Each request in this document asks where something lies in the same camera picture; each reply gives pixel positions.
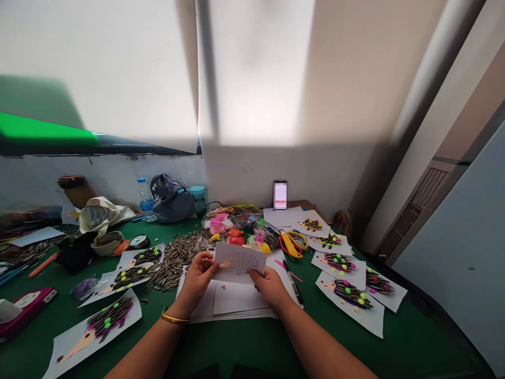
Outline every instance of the phone screen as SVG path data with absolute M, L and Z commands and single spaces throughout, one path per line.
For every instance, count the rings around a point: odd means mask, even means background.
M 274 209 L 288 208 L 288 183 L 274 182 Z

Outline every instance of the table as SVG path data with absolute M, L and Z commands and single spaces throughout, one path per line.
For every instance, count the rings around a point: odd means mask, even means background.
M 175 239 L 174 234 L 178 231 L 185 234 L 199 229 L 199 226 L 194 227 L 195 224 L 199 225 L 199 220 L 193 218 L 169 225 L 158 222 L 127 223 L 113 230 L 122 231 L 126 238 L 146 233 L 155 244 L 155 238 L 159 238 L 158 243 L 168 243 Z M 57 248 L 53 247 L 47 256 L 56 251 Z M 365 260 L 356 249 L 354 251 L 357 258 Z M 316 287 L 320 270 L 311 265 L 311 258 L 311 254 L 306 253 L 300 260 L 289 260 L 293 273 L 304 280 L 297 285 L 304 298 L 306 312 L 379 377 L 446 377 L 471 373 L 477 377 L 494 377 L 470 344 L 461 344 L 442 326 L 425 316 L 410 301 L 410 294 L 403 300 L 397 314 L 386 309 L 384 339 L 374 336 L 335 307 Z M 0 377 L 42 377 L 53 350 L 53 338 L 114 300 L 114 296 L 110 296 L 77 309 L 80 302 L 70 295 L 70 291 L 93 274 L 100 277 L 102 273 L 112 271 L 118 260 L 118 257 L 99 257 L 85 270 L 72 276 L 60 265 L 51 263 L 36 278 L 29 279 L 26 273 L 0 288 L 0 298 L 11 301 L 28 291 L 44 287 L 52 286 L 59 291 L 25 330 L 12 341 L 0 344 Z M 61 378 L 103 377 L 156 322 L 163 307 L 175 299 L 175 292 L 152 290 L 146 293 L 143 286 L 134 289 L 139 299 L 149 300 L 149 304 L 142 306 L 142 319 Z M 284 377 L 306 377 L 282 323 L 272 318 L 188 326 L 177 345 L 166 376 L 184 377 L 215 362 L 219 362 L 223 377 L 229 376 L 236 363 Z

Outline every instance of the yellow scissors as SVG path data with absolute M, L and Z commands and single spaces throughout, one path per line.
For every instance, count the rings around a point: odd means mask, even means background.
M 296 232 L 285 232 L 283 229 L 280 229 L 279 235 L 279 243 L 282 250 L 291 255 L 294 258 L 302 258 L 303 255 L 301 253 L 302 250 L 306 250 L 308 248 L 307 239 L 302 236 L 300 233 Z

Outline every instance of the backpack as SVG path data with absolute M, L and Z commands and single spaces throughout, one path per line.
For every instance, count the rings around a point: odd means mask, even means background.
M 155 198 L 153 213 L 160 222 L 177 222 L 195 212 L 195 203 L 189 190 L 174 182 L 167 174 L 153 177 L 151 193 Z

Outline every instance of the bangle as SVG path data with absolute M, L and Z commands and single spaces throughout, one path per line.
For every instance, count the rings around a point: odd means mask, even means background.
M 161 316 L 159 318 L 161 318 L 162 320 L 168 321 L 170 323 L 173 323 L 173 324 L 189 324 L 189 319 L 187 319 L 187 320 L 181 320 L 180 318 L 175 318 L 175 317 L 167 316 L 165 314 L 165 312 L 166 312 L 167 309 L 168 308 L 165 307 L 161 311 Z

